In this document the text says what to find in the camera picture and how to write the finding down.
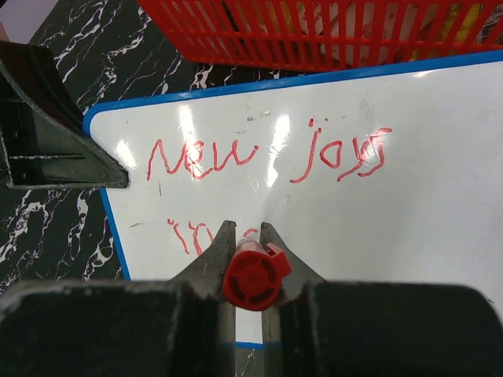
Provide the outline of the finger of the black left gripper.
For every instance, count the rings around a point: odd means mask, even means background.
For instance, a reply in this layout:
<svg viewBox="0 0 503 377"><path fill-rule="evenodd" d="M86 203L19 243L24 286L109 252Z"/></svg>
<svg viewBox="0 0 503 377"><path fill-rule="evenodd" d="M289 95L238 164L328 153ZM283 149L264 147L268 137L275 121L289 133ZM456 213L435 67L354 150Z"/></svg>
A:
<svg viewBox="0 0 503 377"><path fill-rule="evenodd" d="M119 162L83 129L45 47L1 43L1 184L10 189L114 188Z"/></svg>

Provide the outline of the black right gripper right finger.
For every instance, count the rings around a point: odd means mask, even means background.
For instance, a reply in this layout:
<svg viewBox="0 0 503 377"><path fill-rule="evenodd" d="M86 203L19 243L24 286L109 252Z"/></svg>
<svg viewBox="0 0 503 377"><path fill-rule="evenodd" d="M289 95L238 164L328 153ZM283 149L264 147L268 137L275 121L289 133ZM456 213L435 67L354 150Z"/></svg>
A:
<svg viewBox="0 0 503 377"><path fill-rule="evenodd" d="M261 224L259 242L263 246L272 243L279 247L292 268L281 279L274 304L262 311L264 375L297 376L305 367L310 348L303 345L310 341L304 287L324 279L289 249L272 224Z"/></svg>

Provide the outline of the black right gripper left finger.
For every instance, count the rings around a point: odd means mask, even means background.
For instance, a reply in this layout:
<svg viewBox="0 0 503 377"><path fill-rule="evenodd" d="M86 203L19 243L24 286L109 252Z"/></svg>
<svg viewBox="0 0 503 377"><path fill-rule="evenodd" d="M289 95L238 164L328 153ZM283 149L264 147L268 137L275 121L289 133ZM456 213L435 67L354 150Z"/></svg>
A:
<svg viewBox="0 0 503 377"><path fill-rule="evenodd" d="M236 223L225 220L210 246L175 278L177 302L168 337L169 376L234 376L236 308L223 278L236 247Z"/></svg>

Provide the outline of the red capped marker pen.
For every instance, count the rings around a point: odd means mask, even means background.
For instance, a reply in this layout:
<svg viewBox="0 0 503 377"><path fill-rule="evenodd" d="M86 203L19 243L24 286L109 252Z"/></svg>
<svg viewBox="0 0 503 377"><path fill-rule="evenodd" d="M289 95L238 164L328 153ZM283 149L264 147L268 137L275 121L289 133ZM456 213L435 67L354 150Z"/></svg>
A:
<svg viewBox="0 0 503 377"><path fill-rule="evenodd" d="M291 272L287 255L278 245L244 240L227 267L222 292L233 306L263 311L276 302L282 280Z"/></svg>

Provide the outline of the blue framed whiteboard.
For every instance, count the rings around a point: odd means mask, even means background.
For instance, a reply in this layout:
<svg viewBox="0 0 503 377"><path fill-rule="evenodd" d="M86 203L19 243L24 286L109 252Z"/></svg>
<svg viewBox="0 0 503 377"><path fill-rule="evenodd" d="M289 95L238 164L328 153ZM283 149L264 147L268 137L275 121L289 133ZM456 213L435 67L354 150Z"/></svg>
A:
<svg viewBox="0 0 503 377"><path fill-rule="evenodd" d="M128 174L101 192L124 276L221 275L209 251L270 223L326 280L463 284L502 308L502 53L93 106Z"/></svg>

